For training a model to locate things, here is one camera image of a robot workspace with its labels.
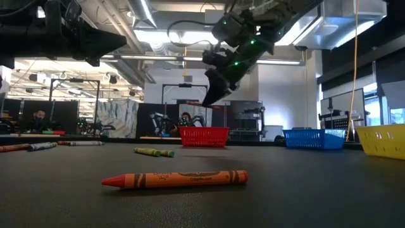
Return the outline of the silver round air duct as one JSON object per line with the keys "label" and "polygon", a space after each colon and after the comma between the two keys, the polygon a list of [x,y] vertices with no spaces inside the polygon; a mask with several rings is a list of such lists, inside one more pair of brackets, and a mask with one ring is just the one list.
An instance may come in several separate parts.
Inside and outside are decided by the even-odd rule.
{"label": "silver round air duct", "polygon": [[149,0],[128,0],[134,19],[134,29],[157,29]]}

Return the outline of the blue plastic basket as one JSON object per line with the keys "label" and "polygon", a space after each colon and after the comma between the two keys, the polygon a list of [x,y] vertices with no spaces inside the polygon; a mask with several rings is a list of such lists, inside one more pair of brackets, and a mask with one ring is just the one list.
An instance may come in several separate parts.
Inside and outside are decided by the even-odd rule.
{"label": "blue plastic basket", "polygon": [[342,149],[346,138],[341,129],[291,129],[283,134],[288,148]]}

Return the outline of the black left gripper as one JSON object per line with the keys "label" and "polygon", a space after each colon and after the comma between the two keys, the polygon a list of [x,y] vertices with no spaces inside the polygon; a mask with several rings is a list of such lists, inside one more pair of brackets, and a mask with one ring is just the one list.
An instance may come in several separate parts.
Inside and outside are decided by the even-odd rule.
{"label": "black left gripper", "polygon": [[[59,44],[59,53],[69,51],[72,58],[85,60],[93,67],[100,65],[100,57],[90,50],[90,34],[95,31],[81,18],[82,7],[76,0],[46,1],[46,35]],[[98,30],[106,41],[99,47],[100,54],[108,54],[127,44],[124,35]]]}

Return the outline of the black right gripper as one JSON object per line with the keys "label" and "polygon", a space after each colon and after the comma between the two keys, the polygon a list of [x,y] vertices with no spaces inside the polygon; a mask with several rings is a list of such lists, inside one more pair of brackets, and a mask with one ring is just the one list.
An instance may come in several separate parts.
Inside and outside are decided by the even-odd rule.
{"label": "black right gripper", "polygon": [[204,106],[212,105],[231,94],[239,87],[241,79],[262,57],[265,52],[273,54],[275,43],[271,40],[254,35],[243,41],[234,51],[224,47],[205,50],[202,62],[213,66],[206,70],[209,89],[202,102]]}

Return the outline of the black partition panel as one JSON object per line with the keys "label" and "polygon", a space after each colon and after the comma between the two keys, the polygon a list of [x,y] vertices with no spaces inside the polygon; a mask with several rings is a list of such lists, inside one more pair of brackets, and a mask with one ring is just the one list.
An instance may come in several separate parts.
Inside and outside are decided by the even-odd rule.
{"label": "black partition panel", "polygon": [[[152,113],[162,113],[165,114],[165,106],[163,104],[148,104],[142,103],[139,105],[137,111],[137,131],[136,136],[138,138],[143,136],[155,136],[154,135],[154,125],[152,123],[151,117]],[[176,104],[167,105],[167,114],[171,117],[179,117],[179,107]]]}
{"label": "black partition panel", "polygon": [[26,128],[34,121],[34,113],[44,111],[44,122],[53,130],[60,129],[66,132],[75,132],[78,120],[77,101],[36,101],[23,102],[22,120],[20,120],[20,99],[5,99],[3,110],[9,111],[12,120],[23,124]]}

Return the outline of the grey ceiling equipment box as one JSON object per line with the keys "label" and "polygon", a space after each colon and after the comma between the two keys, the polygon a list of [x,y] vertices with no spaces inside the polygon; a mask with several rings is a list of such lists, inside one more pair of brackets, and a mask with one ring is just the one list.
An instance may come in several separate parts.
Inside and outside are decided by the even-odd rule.
{"label": "grey ceiling equipment box", "polygon": [[204,12],[205,22],[206,23],[216,23],[224,15],[223,10],[217,9],[206,9]]}

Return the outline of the black equipment cart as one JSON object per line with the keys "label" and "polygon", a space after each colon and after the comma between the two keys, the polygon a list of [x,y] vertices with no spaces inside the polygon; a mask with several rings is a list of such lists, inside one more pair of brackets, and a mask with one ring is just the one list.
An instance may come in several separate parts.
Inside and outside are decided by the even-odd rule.
{"label": "black equipment cart", "polygon": [[349,120],[349,112],[341,110],[332,110],[325,114],[319,114],[318,119],[322,129],[346,130],[346,135],[349,135],[348,141],[354,143],[359,142],[356,129],[365,126],[364,114],[356,111],[352,112],[351,120]]}

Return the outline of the long ceiling light strip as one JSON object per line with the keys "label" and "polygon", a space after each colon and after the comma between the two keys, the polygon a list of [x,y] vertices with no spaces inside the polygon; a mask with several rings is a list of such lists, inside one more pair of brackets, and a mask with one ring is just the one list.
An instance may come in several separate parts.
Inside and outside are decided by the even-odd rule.
{"label": "long ceiling light strip", "polygon": [[[202,61],[202,57],[190,56],[153,56],[153,55],[104,55],[102,60],[147,60],[147,61]],[[258,60],[257,64],[260,65],[304,65],[306,62],[294,60]]]}

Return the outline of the grey display board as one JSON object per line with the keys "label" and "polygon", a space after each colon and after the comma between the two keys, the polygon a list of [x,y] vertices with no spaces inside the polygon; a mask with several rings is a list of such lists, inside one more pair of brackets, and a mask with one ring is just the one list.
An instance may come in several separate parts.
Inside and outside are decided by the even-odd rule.
{"label": "grey display board", "polygon": [[353,97],[353,106],[351,108],[351,98],[352,92],[346,92],[343,94],[339,94],[336,96],[332,96],[331,98],[322,99],[320,101],[321,105],[321,113],[325,114],[328,111],[332,110],[341,110],[341,111],[356,111],[357,113],[364,114],[364,126],[366,126],[365,120],[365,101],[364,101],[364,92],[363,89],[356,89],[354,91]]}

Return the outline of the red plastic basket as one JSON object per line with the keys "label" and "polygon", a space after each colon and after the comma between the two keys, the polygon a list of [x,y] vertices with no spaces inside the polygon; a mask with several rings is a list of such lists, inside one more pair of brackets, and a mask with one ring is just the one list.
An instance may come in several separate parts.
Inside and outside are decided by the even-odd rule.
{"label": "red plastic basket", "polygon": [[179,127],[182,145],[186,147],[225,147],[227,127]]}

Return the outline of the yellow plastic basket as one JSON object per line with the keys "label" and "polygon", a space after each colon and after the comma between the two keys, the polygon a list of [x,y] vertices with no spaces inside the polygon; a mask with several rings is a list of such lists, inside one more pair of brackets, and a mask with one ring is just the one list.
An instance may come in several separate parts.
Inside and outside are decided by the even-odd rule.
{"label": "yellow plastic basket", "polygon": [[356,132],[367,155],[405,160],[405,124],[358,127]]}

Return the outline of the dark shelving cabinet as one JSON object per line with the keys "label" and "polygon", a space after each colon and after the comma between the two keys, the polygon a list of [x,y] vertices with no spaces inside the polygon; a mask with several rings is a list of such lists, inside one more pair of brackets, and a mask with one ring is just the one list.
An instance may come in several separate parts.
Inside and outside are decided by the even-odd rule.
{"label": "dark shelving cabinet", "polygon": [[262,101],[231,101],[232,124],[231,141],[258,142],[265,134],[263,131],[265,107]]}

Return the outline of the large spiral air duct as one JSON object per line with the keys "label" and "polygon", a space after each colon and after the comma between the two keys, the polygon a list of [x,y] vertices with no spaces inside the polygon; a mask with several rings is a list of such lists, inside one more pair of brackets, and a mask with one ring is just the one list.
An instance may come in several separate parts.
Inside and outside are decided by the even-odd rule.
{"label": "large spiral air duct", "polygon": [[131,85],[144,88],[144,77],[124,60],[107,60],[106,63],[115,68],[118,73]]}

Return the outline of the black table mat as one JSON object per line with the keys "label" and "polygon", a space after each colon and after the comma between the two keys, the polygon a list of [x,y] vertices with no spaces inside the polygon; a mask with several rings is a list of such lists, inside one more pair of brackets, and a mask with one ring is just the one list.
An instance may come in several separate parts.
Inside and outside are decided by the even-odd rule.
{"label": "black table mat", "polygon": [[[405,228],[405,161],[361,151],[133,144],[0,153],[0,228]],[[244,185],[122,191],[126,173],[246,170]]]}

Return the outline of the grey crayon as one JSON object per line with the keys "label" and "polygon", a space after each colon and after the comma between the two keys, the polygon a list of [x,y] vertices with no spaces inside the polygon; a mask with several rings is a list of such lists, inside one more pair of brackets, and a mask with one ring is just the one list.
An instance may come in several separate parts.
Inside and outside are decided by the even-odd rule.
{"label": "grey crayon", "polygon": [[29,144],[28,151],[39,151],[44,149],[51,149],[58,145],[56,142],[43,142],[43,143],[36,143],[36,144]]}

